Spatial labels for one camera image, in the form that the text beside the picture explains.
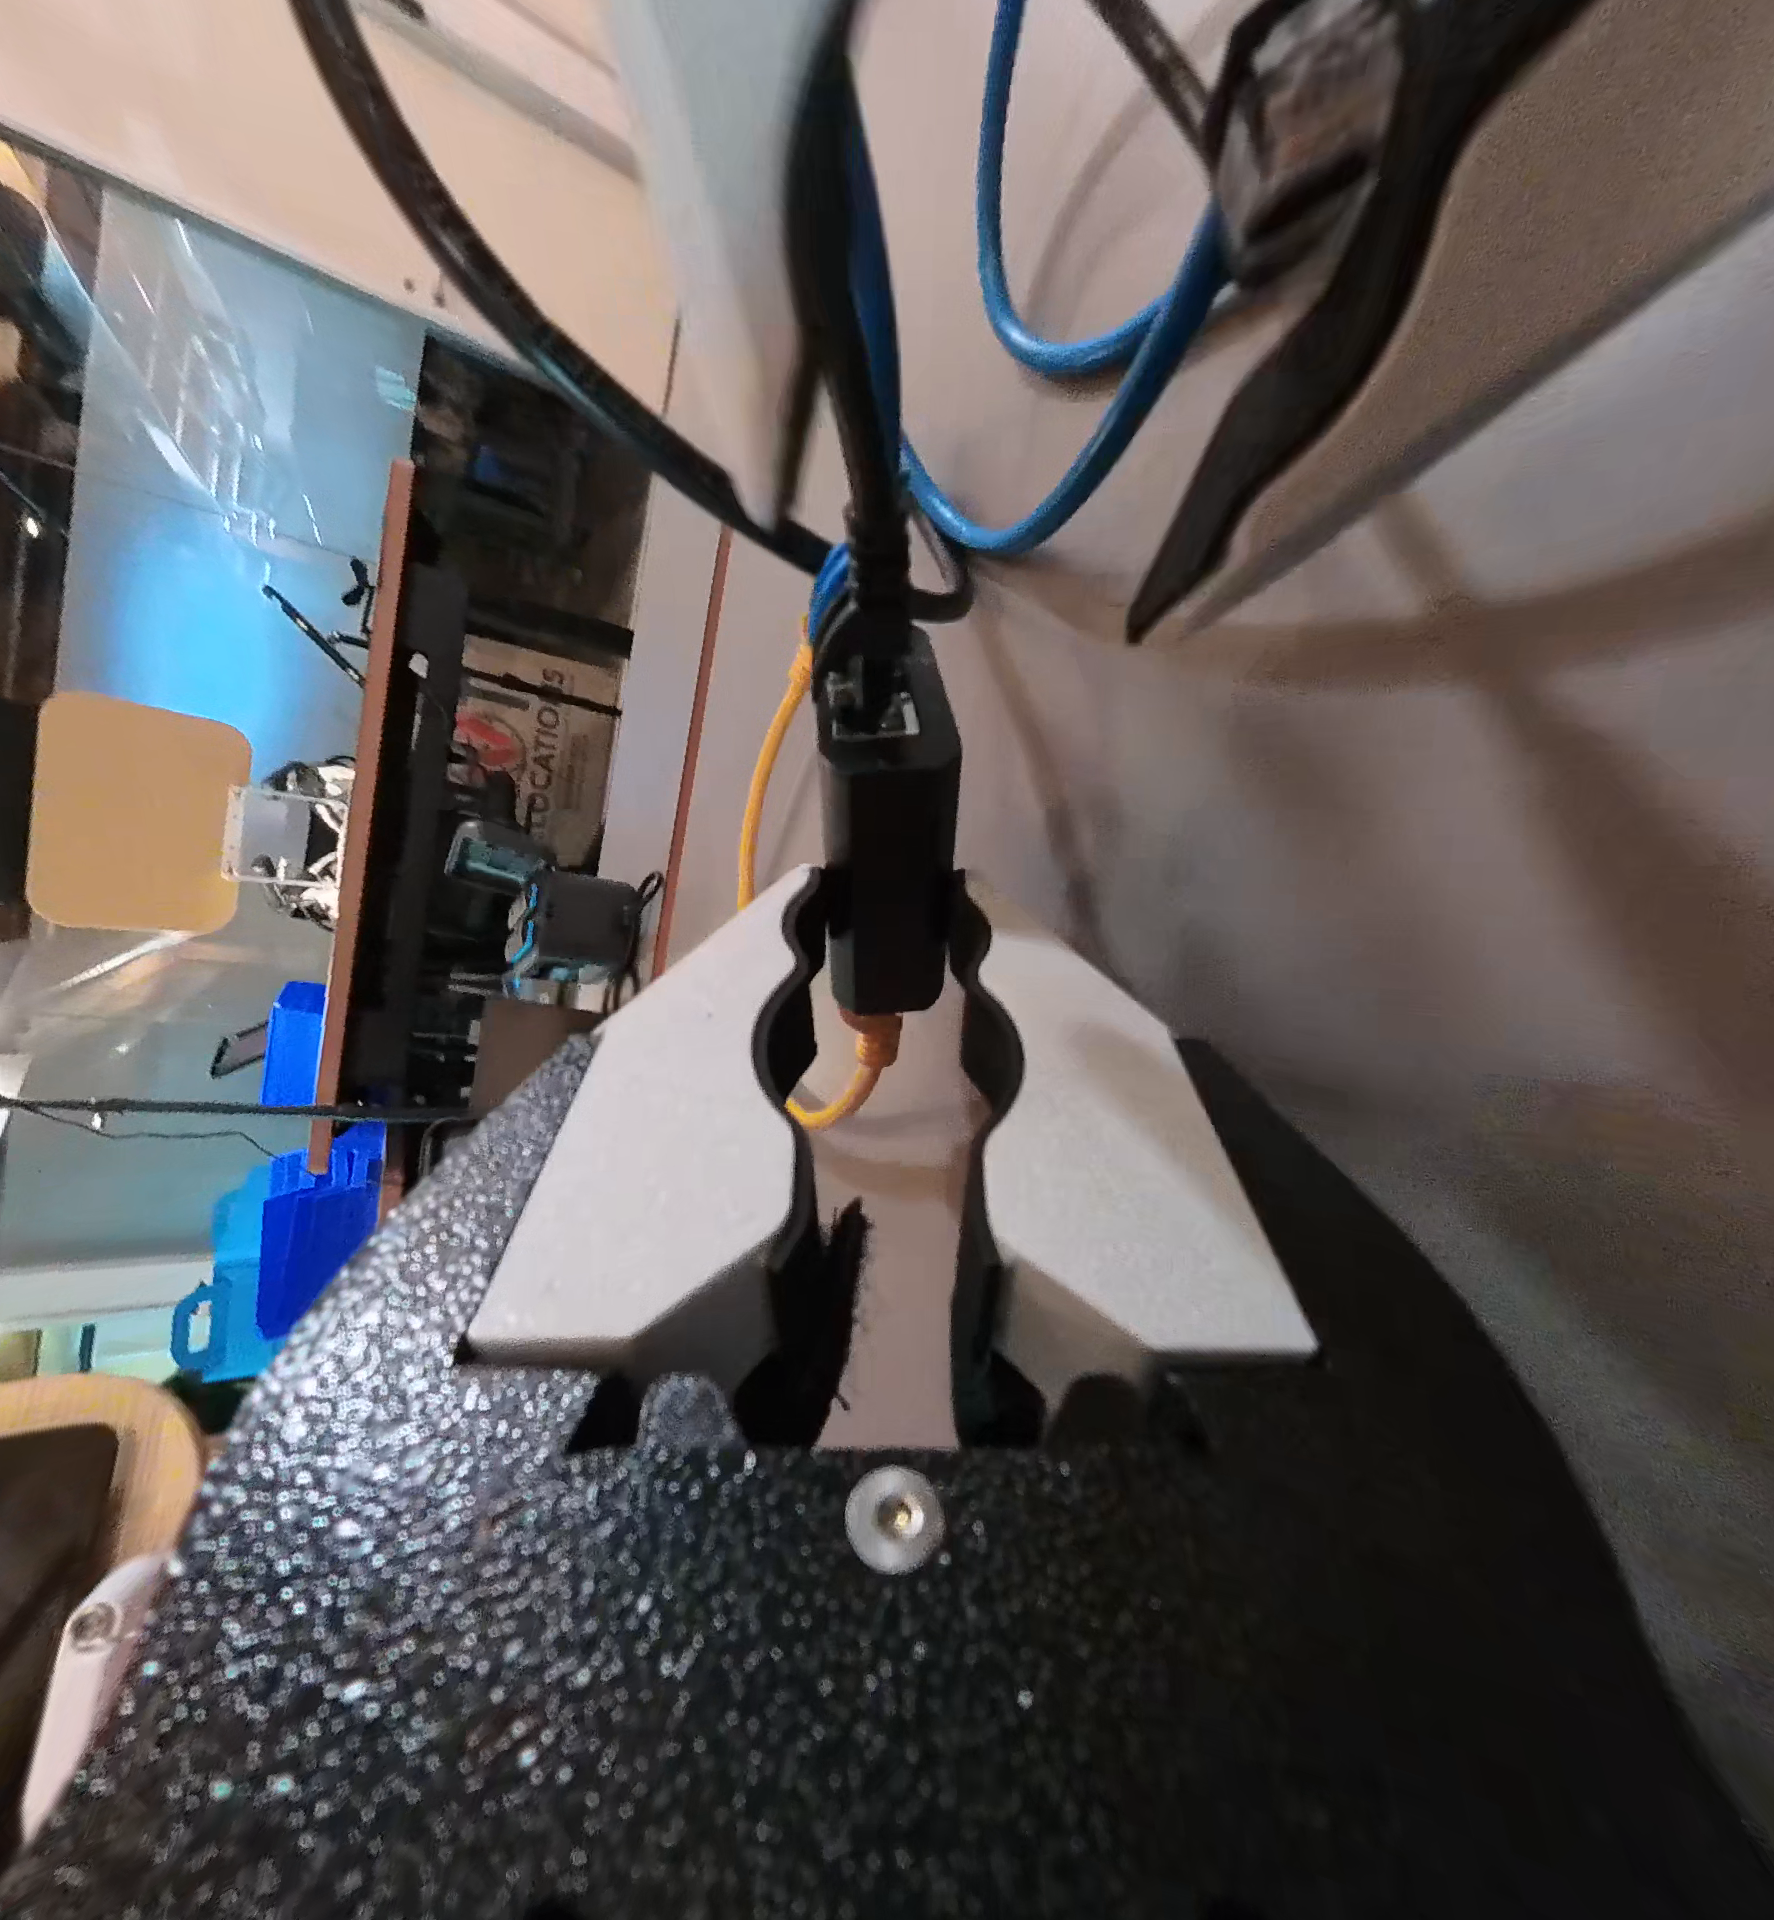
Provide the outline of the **black ethernet adapter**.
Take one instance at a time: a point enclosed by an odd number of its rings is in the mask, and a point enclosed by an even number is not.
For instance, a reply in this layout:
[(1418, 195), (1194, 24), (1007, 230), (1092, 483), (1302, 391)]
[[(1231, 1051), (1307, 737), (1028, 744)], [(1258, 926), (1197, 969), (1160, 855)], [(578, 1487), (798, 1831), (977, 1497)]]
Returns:
[(814, 656), (832, 990), (853, 1017), (934, 1007), (949, 962), (963, 740), (934, 646), (840, 603)]

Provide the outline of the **blue plastic bin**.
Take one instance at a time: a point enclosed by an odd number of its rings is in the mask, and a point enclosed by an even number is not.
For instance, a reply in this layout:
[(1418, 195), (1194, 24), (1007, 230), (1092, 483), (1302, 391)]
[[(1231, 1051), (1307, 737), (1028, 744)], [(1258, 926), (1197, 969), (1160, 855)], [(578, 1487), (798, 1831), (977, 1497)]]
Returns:
[[(328, 988), (288, 981), (257, 1034), (229, 1038), (214, 1075), (236, 1071), (238, 1043), (256, 1039), (263, 1105), (309, 1106), (317, 1092)], [(245, 1380), (276, 1356), (347, 1258), (373, 1236), (388, 1128), (381, 1121), (337, 1123), (328, 1169), (309, 1151), (276, 1155), (225, 1195), (210, 1216), (208, 1280), (176, 1306), (171, 1353), (179, 1372), (206, 1382)]]

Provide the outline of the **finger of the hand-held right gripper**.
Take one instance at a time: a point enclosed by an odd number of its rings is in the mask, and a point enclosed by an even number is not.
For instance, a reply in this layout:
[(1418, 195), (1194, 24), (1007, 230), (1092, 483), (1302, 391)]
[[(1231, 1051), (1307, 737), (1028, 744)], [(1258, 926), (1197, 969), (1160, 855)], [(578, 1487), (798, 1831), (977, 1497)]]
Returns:
[(600, 5), (629, 138), (675, 272), (712, 449), (757, 527), (793, 506), (810, 410), (793, 201), (807, 92), (851, 5)]
[(1436, 5), (1333, 272), (1228, 400), (1124, 615), (1177, 643), (1774, 209), (1774, 3)]

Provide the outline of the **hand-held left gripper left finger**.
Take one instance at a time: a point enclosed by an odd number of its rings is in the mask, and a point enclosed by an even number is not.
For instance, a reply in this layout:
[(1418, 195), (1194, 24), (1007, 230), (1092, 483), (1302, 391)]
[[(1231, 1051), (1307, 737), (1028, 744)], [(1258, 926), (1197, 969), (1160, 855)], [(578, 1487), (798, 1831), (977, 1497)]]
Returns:
[(815, 1441), (869, 1224), (824, 1213), (786, 1097), (815, 1059), (822, 870), (784, 873), (603, 1023), (467, 1331), (467, 1356), (719, 1388), (754, 1441)]

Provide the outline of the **wood edged table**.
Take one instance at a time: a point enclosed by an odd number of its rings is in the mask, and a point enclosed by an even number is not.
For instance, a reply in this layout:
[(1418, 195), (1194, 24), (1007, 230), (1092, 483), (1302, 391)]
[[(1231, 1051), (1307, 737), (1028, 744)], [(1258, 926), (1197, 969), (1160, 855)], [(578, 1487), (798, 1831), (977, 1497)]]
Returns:
[(443, 996), (429, 930), (443, 875), (442, 814), (467, 658), (467, 582), (419, 558), (419, 467), (391, 467), (373, 645), (330, 942), (309, 1165), (328, 1168), (340, 1110), (406, 1113)]

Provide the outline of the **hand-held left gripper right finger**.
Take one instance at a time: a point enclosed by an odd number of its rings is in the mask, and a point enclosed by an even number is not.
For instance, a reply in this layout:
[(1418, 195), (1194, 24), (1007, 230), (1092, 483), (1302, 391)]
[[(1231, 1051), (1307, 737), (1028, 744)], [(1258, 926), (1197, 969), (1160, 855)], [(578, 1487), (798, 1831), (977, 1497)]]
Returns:
[(1039, 1441), (1087, 1382), (1305, 1365), (1307, 1308), (1184, 1064), (1126, 988), (983, 878), (949, 932), (986, 1105), (950, 1301), (965, 1441)]

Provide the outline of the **tan rounded panel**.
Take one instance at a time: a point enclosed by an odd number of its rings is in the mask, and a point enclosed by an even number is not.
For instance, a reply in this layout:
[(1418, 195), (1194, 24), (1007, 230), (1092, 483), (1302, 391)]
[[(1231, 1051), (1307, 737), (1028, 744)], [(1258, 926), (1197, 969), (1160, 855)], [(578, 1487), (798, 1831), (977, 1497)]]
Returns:
[(101, 693), (38, 709), (24, 898), (58, 926), (206, 936), (240, 886), (223, 865), (251, 747), (229, 724)]

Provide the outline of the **blue and black device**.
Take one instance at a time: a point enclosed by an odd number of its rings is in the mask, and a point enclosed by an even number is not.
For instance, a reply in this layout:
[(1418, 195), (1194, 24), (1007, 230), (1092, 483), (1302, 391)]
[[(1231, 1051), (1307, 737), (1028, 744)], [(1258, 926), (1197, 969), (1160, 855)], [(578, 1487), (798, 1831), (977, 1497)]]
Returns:
[(527, 832), (464, 820), (443, 878), (506, 909), (501, 993), (563, 1005), (583, 988), (618, 993), (633, 975), (646, 915), (641, 890), (565, 870)]

